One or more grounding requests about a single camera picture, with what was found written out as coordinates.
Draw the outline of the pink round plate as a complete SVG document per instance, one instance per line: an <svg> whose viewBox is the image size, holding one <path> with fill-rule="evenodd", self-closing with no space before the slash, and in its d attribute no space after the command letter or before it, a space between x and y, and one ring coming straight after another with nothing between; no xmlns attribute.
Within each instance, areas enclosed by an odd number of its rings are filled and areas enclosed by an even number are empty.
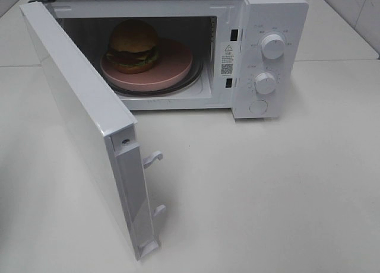
<svg viewBox="0 0 380 273"><path fill-rule="evenodd" d="M102 57L100 68L113 85L128 91L151 92L163 90L179 83L189 73L194 57L183 43L160 38L158 61L149 70L137 74L123 74Z"/></svg>

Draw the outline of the round door release button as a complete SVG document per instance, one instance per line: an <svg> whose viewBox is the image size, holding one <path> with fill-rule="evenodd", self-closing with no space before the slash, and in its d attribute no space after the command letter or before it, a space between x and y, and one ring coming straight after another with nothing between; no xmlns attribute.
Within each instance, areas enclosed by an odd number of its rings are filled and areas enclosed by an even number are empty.
<svg viewBox="0 0 380 273"><path fill-rule="evenodd" d="M265 100L254 101L249 107L249 111L256 117L263 116L266 113L267 109L268 103Z"/></svg>

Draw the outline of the white microwave door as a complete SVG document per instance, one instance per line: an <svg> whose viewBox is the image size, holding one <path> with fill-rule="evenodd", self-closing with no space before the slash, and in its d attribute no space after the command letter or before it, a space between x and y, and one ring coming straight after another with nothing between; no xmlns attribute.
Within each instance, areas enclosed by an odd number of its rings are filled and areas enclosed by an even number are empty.
<svg viewBox="0 0 380 273"><path fill-rule="evenodd" d="M141 259L159 246L156 225L166 207L150 207L136 118L41 2L20 8L66 128L123 237Z"/></svg>

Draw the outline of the burger with lettuce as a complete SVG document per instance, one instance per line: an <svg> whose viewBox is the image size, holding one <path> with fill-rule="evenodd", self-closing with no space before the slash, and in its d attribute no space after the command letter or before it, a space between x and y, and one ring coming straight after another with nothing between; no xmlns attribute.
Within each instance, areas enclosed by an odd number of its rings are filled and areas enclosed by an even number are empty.
<svg viewBox="0 0 380 273"><path fill-rule="evenodd" d="M105 60L123 74L142 73L158 60L158 43L158 34L151 25L136 19L125 20L111 32Z"/></svg>

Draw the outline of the glass microwave turntable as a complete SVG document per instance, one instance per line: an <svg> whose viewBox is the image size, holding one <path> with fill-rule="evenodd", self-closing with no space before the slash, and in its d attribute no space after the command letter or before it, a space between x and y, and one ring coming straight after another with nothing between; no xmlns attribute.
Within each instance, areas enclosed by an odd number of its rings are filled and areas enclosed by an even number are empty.
<svg viewBox="0 0 380 273"><path fill-rule="evenodd" d="M165 96L168 94L173 94L175 92L184 90L194 84L201 76L203 69L203 63L200 60L196 60L194 64L192 64L191 69L189 70L188 74L180 80L178 83L164 88L162 90L156 90L156 91L131 91L131 90L125 90L123 88L117 87L112 83L108 83L108 85L116 92L119 92L126 96L133 96L133 97L155 97L155 96Z"/></svg>

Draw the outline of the lower white timer knob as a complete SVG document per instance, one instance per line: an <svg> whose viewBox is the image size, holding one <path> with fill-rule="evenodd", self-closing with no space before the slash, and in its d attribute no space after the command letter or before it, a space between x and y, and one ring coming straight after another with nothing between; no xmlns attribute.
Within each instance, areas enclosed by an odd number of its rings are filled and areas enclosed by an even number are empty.
<svg viewBox="0 0 380 273"><path fill-rule="evenodd" d="M267 95L276 89L277 79L270 72L263 72L254 79L255 90L258 94Z"/></svg>

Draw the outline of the white microwave oven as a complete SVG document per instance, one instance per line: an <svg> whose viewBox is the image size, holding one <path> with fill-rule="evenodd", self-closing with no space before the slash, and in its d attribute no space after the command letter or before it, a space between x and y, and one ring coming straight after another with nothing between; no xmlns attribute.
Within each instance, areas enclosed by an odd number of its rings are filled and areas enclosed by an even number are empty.
<svg viewBox="0 0 380 273"><path fill-rule="evenodd" d="M108 84L100 60L113 29L129 19L151 25L159 39L173 39L203 63L200 78L188 88L155 97L113 92L128 110L230 109L236 119L275 118L284 96L308 11L305 0L30 0L45 5L54 19ZM276 33L284 53L267 59L261 40ZM277 79L276 89L258 94L254 79L263 72ZM266 113L249 111L257 100Z"/></svg>

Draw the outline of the upper white power knob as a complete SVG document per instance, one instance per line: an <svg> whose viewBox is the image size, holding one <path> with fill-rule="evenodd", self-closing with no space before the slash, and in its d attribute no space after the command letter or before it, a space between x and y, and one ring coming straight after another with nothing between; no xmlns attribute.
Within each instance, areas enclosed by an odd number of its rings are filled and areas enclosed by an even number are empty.
<svg viewBox="0 0 380 273"><path fill-rule="evenodd" d="M285 41L283 36L272 33L261 40L261 52L267 59L277 59L284 53Z"/></svg>

